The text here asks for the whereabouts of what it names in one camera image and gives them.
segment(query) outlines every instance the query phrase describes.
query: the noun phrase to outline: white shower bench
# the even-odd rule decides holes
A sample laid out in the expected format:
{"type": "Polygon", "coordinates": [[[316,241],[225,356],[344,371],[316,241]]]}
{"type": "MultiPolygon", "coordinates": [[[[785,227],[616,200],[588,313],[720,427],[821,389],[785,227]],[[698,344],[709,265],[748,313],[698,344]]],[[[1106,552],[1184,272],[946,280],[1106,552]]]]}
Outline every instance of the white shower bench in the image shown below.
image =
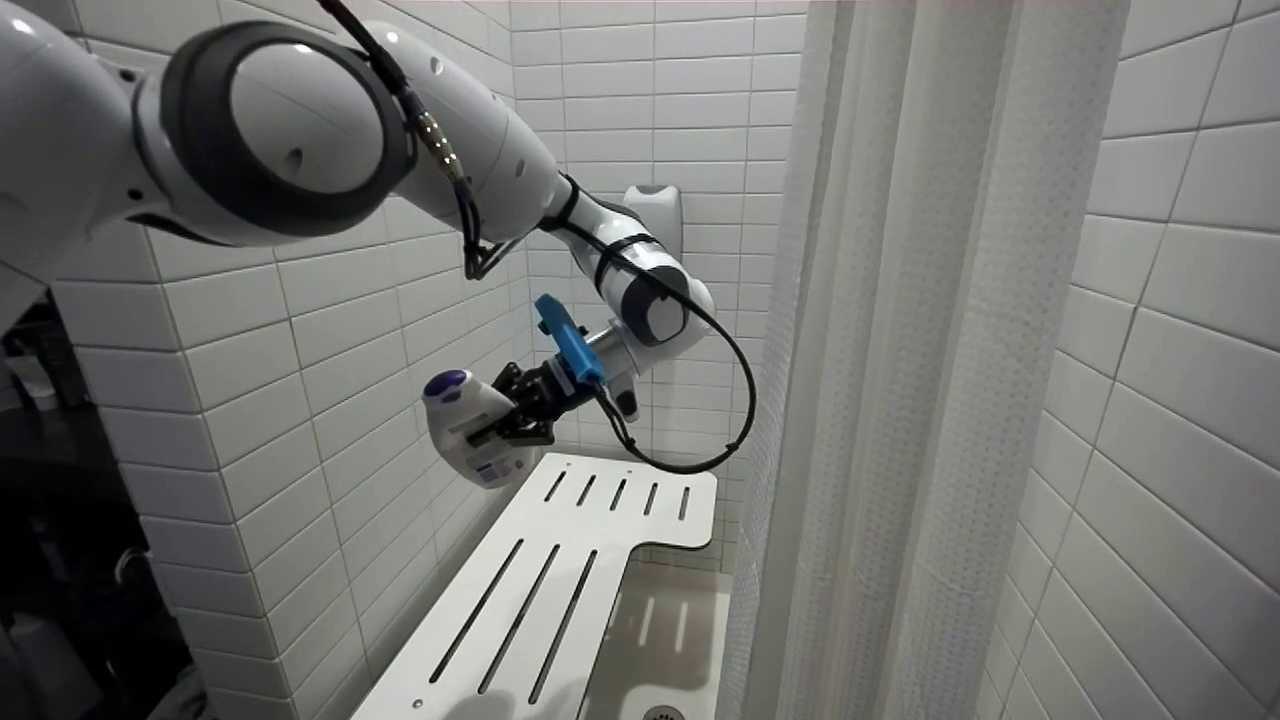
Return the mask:
{"type": "Polygon", "coordinates": [[[547,454],[354,720],[573,720],[633,550],[712,524],[716,476],[547,454]]]}

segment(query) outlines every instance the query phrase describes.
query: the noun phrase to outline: robotic arm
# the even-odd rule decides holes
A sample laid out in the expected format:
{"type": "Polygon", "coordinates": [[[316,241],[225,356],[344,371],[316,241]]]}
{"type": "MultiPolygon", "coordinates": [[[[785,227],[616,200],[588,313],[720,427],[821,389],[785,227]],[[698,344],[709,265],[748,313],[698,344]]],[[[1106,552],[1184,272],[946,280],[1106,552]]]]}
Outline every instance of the robotic arm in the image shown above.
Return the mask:
{"type": "Polygon", "coordinates": [[[488,489],[522,482],[563,414],[601,399],[619,421],[637,371],[722,334],[709,290],[633,211],[563,177],[482,84],[393,25],[362,29],[340,0],[320,5],[354,49],[227,25],[163,72],[119,79],[0,0],[0,327],[108,221],[202,244],[290,244],[344,232],[395,192],[463,232],[470,280],[545,227],[616,326],[582,337],[545,295],[541,327],[558,356],[507,365],[496,384],[441,371],[424,389],[441,456],[488,489]]]}

